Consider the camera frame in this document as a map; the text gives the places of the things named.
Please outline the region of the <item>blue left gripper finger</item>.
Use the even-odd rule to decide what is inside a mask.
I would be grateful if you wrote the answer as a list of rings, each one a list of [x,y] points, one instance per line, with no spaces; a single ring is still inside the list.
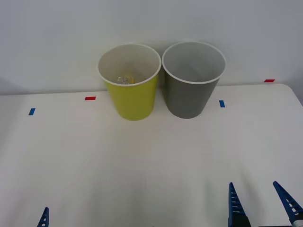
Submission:
[[[45,207],[37,227],[49,227],[49,208]]]

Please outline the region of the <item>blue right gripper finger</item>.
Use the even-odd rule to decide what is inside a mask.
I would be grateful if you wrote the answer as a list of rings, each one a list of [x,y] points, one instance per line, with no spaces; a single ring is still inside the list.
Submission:
[[[303,208],[296,200],[277,182],[273,182],[273,186],[283,204],[290,222],[303,221]]]
[[[250,221],[245,214],[232,182],[229,183],[228,202],[228,227],[250,227]]]

